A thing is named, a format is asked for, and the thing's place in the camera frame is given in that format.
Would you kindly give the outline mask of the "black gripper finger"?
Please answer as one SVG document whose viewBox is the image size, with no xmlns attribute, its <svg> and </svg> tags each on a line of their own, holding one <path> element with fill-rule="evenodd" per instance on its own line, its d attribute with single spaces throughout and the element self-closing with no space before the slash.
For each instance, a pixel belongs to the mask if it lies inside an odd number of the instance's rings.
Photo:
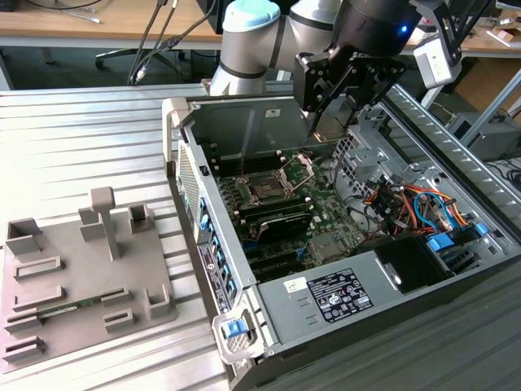
<svg viewBox="0 0 521 391">
<path fill-rule="evenodd" d="M 340 64 L 329 51 L 312 55 L 296 55 L 293 95 L 300 108 L 315 116 L 309 126 L 308 137 L 315 133 L 322 114 L 353 80 L 354 65 Z"/>
<path fill-rule="evenodd" d="M 366 61 L 359 76 L 346 87 L 346 103 L 351 108 L 347 122 L 353 122 L 365 106 L 374 106 L 403 75 L 406 66 L 398 60 Z"/>
</svg>

